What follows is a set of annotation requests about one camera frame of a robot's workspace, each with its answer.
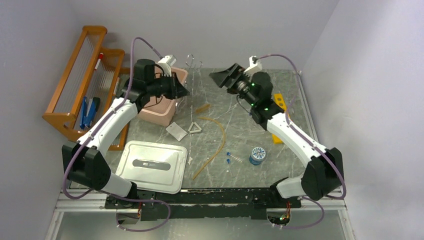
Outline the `metal crucible tongs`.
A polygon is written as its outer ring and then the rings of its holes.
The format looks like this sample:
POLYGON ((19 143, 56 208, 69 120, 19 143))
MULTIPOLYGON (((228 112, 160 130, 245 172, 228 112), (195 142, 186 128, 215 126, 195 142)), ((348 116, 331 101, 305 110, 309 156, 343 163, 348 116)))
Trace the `metal crucible tongs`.
MULTIPOLYGON (((202 60, 196 60, 193 54, 188 54, 185 61, 185 70, 187 71, 187 77, 184 80, 183 86, 190 90, 190 86, 193 87, 194 76, 196 72, 200 72, 203 67, 202 60)), ((187 97, 179 98, 176 102, 176 114, 179 114, 183 110, 184 104, 187 103, 187 97)))

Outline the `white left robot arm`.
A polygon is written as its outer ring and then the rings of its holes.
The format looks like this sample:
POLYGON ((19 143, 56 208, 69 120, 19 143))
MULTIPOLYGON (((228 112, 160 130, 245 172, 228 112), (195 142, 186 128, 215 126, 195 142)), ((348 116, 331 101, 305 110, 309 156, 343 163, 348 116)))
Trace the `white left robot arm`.
POLYGON ((67 181, 72 181, 90 191, 113 195, 126 208, 138 203, 137 184, 112 173, 104 155, 151 97, 176 100, 190 94, 172 70, 175 62, 172 55, 158 62, 145 58, 137 60, 130 69, 129 79, 106 113, 77 141, 68 141, 62 146, 62 191, 68 198, 78 199, 67 192, 67 181))

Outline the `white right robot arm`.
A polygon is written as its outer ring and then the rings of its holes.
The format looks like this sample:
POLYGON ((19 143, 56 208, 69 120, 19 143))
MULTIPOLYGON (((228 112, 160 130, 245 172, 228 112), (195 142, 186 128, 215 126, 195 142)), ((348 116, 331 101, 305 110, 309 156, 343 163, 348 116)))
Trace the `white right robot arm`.
POLYGON ((318 201, 338 187, 345 188, 342 153, 313 140, 289 118, 273 100, 273 84, 266 72, 250 74, 235 63, 228 69, 210 73, 209 77, 219 88, 246 100, 255 123, 282 140, 305 167, 300 176, 276 184, 269 197, 275 207, 282 207, 291 197, 318 201))

